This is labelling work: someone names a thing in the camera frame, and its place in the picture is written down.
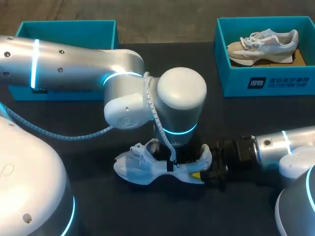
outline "yellow tag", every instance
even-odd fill
[[[192,178],[195,178],[195,179],[201,180],[201,177],[200,177],[200,172],[191,173],[191,174],[189,174],[189,175],[190,175],[190,177],[192,177]]]

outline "concrete floor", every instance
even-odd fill
[[[304,15],[314,0],[0,0],[0,34],[22,21],[112,20],[120,42],[212,41],[217,17]]]

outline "cable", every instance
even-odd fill
[[[168,138],[167,138],[167,136],[166,136],[166,134],[165,134],[165,132],[163,130],[162,124],[161,124],[161,122],[159,120],[159,117],[158,117],[158,113],[157,113],[156,108],[154,107],[154,104],[153,104],[153,102],[151,100],[151,97],[150,97],[149,81],[150,81],[150,79],[152,77],[150,77],[148,72],[146,72],[143,77],[144,77],[144,86],[145,86],[145,92],[146,92],[146,95],[147,95],[148,105],[151,108],[154,120],[155,120],[155,122],[157,124],[157,128],[159,130],[159,133],[160,133],[164,143],[171,150],[170,161],[175,162],[176,161],[176,150],[173,147],[173,145],[171,145],[171,143],[169,142],[169,140],[168,140]]]
[[[9,116],[11,116],[13,119],[19,121],[20,123],[22,123],[23,125],[27,126],[28,128],[30,128],[32,130],[35,130],[35,131],[37,131],[39,133],[42,133],[44,135],[47,135],[49,137],[52,137],[52,138],[55,138],[55,139],[59,139],[59,140],[64,140],[64,141],[86,140],[86,139],[95,138],[97,136],[105,134],[107,131],[113,129],[112,126],[109,126],[109,127],[105,128],[105,129],[102,129],[102,130],[100,130],[98,132],[95,132],[93,134],[82,135],[82,136],[64,136],[64,135],[54,134],[54,133],[48,132],[48,131],[46,131],[46,130],[44,130],[42,128],[39,128],[36,125],[33,125],[32,123],[28,122],[27,120],[25,120],[24,118],[22,118],[21,116],[16,114],[14,111],[12,111],[11,109],[9,109],[5,105],[3,105],[2,103],[0,103],[0,107],[1,107],[1,105],[7,111]]]

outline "shoe box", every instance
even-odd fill
[[[16,36],[90,49],[117,49],[116,21],[32,21],[22,22]],[[16,101],[103,100],[102,91],[53,91],[9,86]]]
[[[248,67],[230,61],[227,45],[266,29],[298,31],[293,63],[259,60]],[[315,25],[309,17],[218,18],[214,53],[225,97],[315,95]]]

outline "shoe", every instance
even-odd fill
[[[148,185],[161,175],[173,175],[180,181],[203,184],[203,181],[190,176],[192,173],[207,170],[212,163],[212,155],[209,147],[204,144],[201,147],[199,160],[174,165],[174,171],[167,171],[166,161],[157,161],[152,154],[158,150],[159,142],[152,139],[147,144],[136,144],[130,151],[120,154],[115,158],[115,172],[124,180],[131,183]]]
[[[227,46],[230,59],[238,64],[251,66],[260,59],[278,63],[293,62],[293,53],[299,43],[298,32],[275,33],[271,29],[252,33],[240,42]]]

